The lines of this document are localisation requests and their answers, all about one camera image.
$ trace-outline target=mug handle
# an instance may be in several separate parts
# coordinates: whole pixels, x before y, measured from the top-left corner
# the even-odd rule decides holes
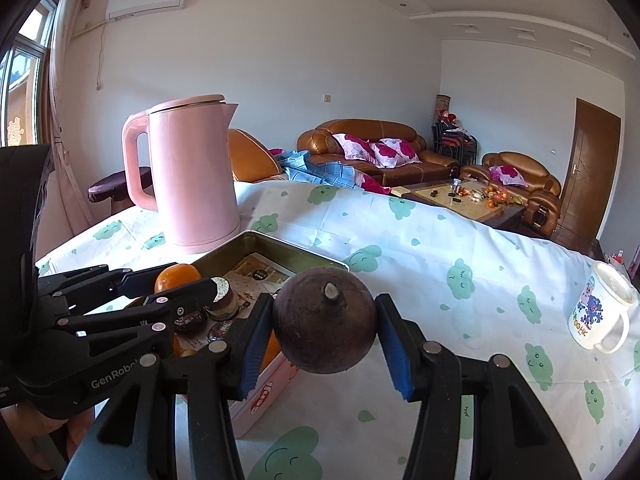
[[[620,341],[615,345],[611,350],[604,348],[601,343],[596,343],[594,348],[600,350],[603,354],[613,354],[617,350],[620,350],[622,343],[626,341],[626,337],[629,335],[629,316],[626,313],[626,310],[623,310],[620,313],[620,317],[622,318],[622,336],[620,336]]]
[[[158,211],[156,198],[145,193],[140,183],[140,161],[138,160],[138,137],[148,135],[149,115],[144,112],[129,116],[122,127],[122,155],[124,173],[127,177],[127,190],[131,201],[142,209]]]

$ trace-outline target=human hand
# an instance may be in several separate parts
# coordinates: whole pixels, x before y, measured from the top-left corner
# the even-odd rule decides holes
[[[42,470],[50,470],[51,466],[36,450],[33,437],[44,436],[66,424],[69,434],[66,440],[66,453],[71,458],[95,418],[94,409],[89,408],[68,420],[54,420],[41,414],[28,400],[2,408],[0,413],[22,452],[34,466]]]

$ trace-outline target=white tablecloth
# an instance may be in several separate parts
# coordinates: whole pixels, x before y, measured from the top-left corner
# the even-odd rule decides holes
[[[610,356],[573,341],[566,320],[592,260],[443,208],[360,190],[282,181],[236,183],[236,193],[242,228],[344,260],[374,296],[390,293],[401,315],[417,322],[427,339],[462,356],[508,355],[583,478],[603,479],[615,466],[640,426],[640,376],[634,371],[640,371],[640,357],[634,360],[640,356],[640,320],[638,312],[630,313],[630,336]],[[156,213],[133,207],[55,249],[38,266],[49,274],[95,264],[137,270],[197,258],[165,243]],[[467,405],[465,399],[463,414]],[[273,479],[280,472],[274,467],[283,468],[282,480],[400,479],[418,408],[393,389],[375,345],[346,372],[300,372],[238,440],[242,466],[250,480]],[[460,479],[468,478],[472,441],[464,437],[470,431],[463,416]],[[264,460],[277,447],[301,459],[292,465],[289,458],[272,459],[265,472]],[[177,407],[177,454],[181,477],[190,478],[183,404]]]

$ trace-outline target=brown wooden door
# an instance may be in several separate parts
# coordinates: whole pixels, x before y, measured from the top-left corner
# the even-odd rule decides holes
[[[574,146],[562,190],[560,225],[594,240],[607,208],[618,161],[622,120],[581,99],[575,111]]]

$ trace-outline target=round purple vegetable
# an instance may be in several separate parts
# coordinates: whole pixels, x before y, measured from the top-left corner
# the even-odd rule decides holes
[[[282,353],[297,367],[335,374],[369,352],[376,308],[367,287],[346,270],[307,269],[279,291],[273,330]]]

